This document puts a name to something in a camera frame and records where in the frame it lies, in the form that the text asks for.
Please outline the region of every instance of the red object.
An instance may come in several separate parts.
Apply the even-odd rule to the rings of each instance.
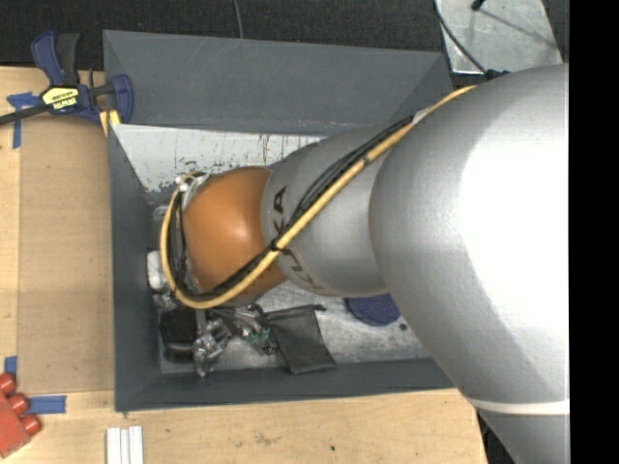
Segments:
[[[15,378],[10,373],[0,375],[0,455],[8,457],[30,442],[30,437],[41,429],[41,422],[33,414],[20,417],[28,410],[28,400],[15,393]]]

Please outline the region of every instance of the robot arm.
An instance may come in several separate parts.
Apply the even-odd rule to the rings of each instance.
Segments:
[[[244,207],[262,254],[179,299],[212,307],[254,282],[256,299],[281,276],[325,296],[389,291],[516,462],[569,461],[567,80],[563,65],[513,73],[296,152]]]

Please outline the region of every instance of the blue tape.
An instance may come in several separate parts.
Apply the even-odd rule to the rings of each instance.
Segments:
[[[10,356],[4,359],[4,372],[17,375],[17,356]]]
[[[39,104],[41,100],[32,92],[18,93],[16,95],[8,95],[7,102],[15,109],[15,111],[21,110],[24,106],[34,106]],[[16,120],[13,127],[13,149],[16,150],[21,146],[21,121]]]
[[[17,378],[17,356],[9,356],[4,359],[4,372],[11,373]],[[29,408],[25,414],[65,414],[66,395],[37,395],[28,397]]]
[[[28,397],[29,409],[25,414],[65,414],[67,396],[66,395],[38,395]]]

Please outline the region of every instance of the black floor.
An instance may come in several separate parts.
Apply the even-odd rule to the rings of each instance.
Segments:
[[[570,0],[543,0],[570,60]],[[442,51],[432,0],[238,0],[244,37]],[[43,31],[77,32],[80,69],[103,69],[103,29],[239,37],[233,0],[0,0],[0,64],[32,64]],[[511,462],[481,421],[491,464]]]

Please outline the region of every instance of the wooden table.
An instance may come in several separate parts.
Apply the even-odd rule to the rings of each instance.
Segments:
[[[7,95],[44,87],[42,73],[0,68],[0,114],[12,111]],[[20,151],[28,149],[27,122],[26,145],[18,150],[12,148],[13,126],[0,128],[0,362],[17,353],[18,329],[29,329],[19,323],[17,307]],[[53,324],[53,312],[48,314]],[[66,341],[78,346],[89,339]],[[19,356],[28,353],[20,350]],[[486,463],[475,412],[456,390],[129,414],[114,412],[112,390],[67,395],[67,414],[41,416],[42,432],[8,462],[104,462],[108,427],[142,425],[148,464]]]

